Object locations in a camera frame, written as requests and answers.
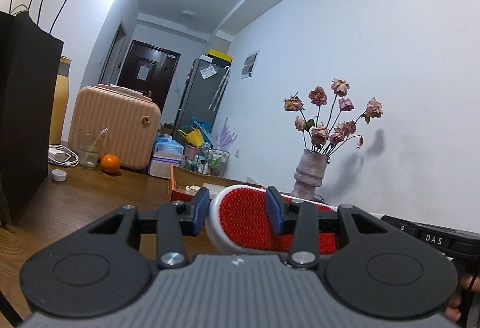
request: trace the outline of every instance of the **refrigerator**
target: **refrigerator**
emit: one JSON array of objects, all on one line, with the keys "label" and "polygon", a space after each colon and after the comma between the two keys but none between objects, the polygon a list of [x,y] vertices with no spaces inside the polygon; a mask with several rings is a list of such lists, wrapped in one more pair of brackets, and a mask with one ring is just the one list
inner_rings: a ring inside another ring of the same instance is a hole
[{"label": "refrigerator", "polygon": [[214,99],[215,93],[220,87],[227,69],[214,65],[217,73],[210,77],[203,78],[201,70],[208,68],[211,64],[212,63],[200,58],[197,58],[193,62],[185,90],[183,91],[180,107],[178,108],[177,117],[175,118],[173,130],[174,140],[182,145],[185,143],[185,139],[177,130],[191,124],[189,117],[195,117],[201,121],[208,122],[210,129],[212,129],[213,123],[215,122],[221,98],[215,100],[210,110],[208,106]]}]

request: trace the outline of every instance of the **white bottle cap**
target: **white bottle cap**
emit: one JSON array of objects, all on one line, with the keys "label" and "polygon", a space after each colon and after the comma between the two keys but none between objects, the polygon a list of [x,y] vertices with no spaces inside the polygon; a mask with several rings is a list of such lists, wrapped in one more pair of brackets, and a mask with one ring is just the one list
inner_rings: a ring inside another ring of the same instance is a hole
[{"label": "white bottle cap", "polygon": [[52,170],[52,178],[55,181],[65,181],[67,173],[61,169],[54,169]]}]

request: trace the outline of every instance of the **front door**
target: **front door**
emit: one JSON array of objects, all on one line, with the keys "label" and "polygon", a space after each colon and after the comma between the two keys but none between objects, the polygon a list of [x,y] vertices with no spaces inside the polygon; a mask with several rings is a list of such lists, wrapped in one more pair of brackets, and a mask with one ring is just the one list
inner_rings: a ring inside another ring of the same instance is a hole
[{"label": "front door", "polygon": [[179,58],[174,51],[133,41],[118,85],[152,98],[163,111]]}]

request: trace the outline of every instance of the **finger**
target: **finger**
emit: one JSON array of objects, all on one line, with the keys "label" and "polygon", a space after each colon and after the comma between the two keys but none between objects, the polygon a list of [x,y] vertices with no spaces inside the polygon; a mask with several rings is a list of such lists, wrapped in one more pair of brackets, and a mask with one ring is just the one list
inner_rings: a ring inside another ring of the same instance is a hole
[{"label": "finger", "polygon": [[445,311],[445,317],[456,323],[460,319],[460,311],[449,306]]},{"label": "finger", "polygon": [[453,308],[458,308],[461,303],[462,303],[462,296],[458,293],[455,293],[450,299],[450,303],[448,304],[448,306],[451,306]]},{"label": "finger", "polygon": [[[461,280],[463,288],[468,290],[470,288],[472,280],[473,280],[473,275],[472,274],[463,275],[462,280]],[[471,290],[472,291],[480,291],[480,278],[475,279],[475,282],[473,283]]]}]

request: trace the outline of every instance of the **wilted flower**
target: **wilted flower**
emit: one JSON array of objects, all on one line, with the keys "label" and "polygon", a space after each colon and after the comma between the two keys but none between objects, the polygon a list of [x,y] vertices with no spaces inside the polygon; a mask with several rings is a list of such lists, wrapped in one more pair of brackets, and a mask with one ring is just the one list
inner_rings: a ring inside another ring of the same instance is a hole
[{"label": "wilted flower", "polygon": [[360,148],[362,147],[362,145],[363,145],[363,137],[360,136],[360,139],[358,140],[358,144],[355,145],[355,147],[356,147],[357,149],[360,149]]},{"label": "wilted flower", "polygon": [[314,127],[311,130],[311,141],[315,145],[325,145],[329,138],[329,135],[330,134],[328,133],[328,129],[326,128],[326,126],[321,124],[320,126]]},{"label": "wilted flower", "polygon": [[347,90],[350,89],[350,84],[345,80],[336,78],[332,81],[332,89],[335,95],[344,97],[347,94]]},{"label": "wilted flower", "polygon": [[285,99],[285,111],[300,111],[303,110],[303,103],[297,96]]},{"label": "wilted flower", "polygon": [[316,87],[309,93],[308,97],[316,106],[324,106],[327,104],[327,95],[322,87]]},{"label": "wilted flower", "polygon": [[382,104],[376,98],[372,98],[367,104],[365,115],[370,118],[380,118],[382,114]]},{"label": "wilted flower", "polygon": [[354,121],[339,123],[335,131],[347,138],[357,131],[357,125]]},{"label": "wilted flower", "polygon": [[303,119],[302,117],[297,117],[295,119],[295,128],[298,131],[304,131],[306,127],[307,123],[305,122],[305,119]]},{"label": "wilted flower", "polygon": [[339,144],[340,142],[342,142],[344,140],[343,136],[340,134],[340,133],[333,133],[331,136],[330,136],[330,143],[332,145],[337,145]]},{"label": "wilted flower", "polygon": [[350,99],[340,98],[338,99],[338,104],[340,106],[340,111],[352,111],[353,103]]}]

